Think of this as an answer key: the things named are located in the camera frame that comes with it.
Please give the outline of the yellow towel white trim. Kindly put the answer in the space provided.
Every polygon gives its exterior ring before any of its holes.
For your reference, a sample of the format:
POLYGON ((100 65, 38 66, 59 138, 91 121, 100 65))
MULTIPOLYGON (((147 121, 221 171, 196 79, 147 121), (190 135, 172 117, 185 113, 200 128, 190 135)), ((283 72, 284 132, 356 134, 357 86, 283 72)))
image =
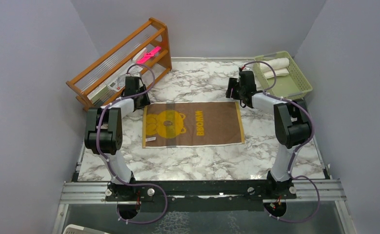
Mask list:
POLYGON ((243 144, 238 103, 153 103, 144 109, 143 148, 228 146, 243 144))

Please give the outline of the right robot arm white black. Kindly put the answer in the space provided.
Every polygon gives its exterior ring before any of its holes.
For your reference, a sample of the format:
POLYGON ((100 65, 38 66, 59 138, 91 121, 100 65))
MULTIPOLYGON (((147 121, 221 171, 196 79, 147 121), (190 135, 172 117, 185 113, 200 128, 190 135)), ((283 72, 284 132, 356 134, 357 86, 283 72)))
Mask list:
POLYGON ((252 71, 240 71, 237 78, 229 78, 226 97, 238 100, 243 108, 273 114, 279 146, 264 187, 268 197, 277 198, 291 187, 291 171, 297 154, 314 136, 306 102, 303 99, 275 97, 264 90, 258 91, 252 71))

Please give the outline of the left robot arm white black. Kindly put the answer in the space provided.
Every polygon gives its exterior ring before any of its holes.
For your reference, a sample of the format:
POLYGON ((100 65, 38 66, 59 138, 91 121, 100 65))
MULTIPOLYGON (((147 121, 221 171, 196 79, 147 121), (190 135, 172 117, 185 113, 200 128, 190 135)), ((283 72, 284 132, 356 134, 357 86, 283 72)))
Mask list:
POLYGON ((139 76, 127 76, 125 88, 117 103, 105 107, 89 108, 86 115, 84 144, 105 163, 111 182, 106 196, 133 199, 137 192, 135 178, 125 163, 120 149, 123 140, 122 119, 150 104, 147 88, 139 76))

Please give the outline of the white terry towel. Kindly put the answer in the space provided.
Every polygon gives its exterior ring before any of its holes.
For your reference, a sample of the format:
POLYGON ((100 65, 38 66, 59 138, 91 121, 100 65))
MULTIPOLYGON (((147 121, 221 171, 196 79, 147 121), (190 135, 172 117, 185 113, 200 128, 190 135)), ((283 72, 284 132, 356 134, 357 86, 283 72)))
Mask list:
MULTIPOLYGON (((269 61, 265 61, 265 63, 272 67, 272 69, 275 71, 276 76, 286 76, 289 74, 287 68, 290 64, 290 61, 288 58, 275 58, 269 61)), ((259 65, 264 78, 269 79, 274 77, 274 74, 268 65, 263 63, 259 63, 259 65)))

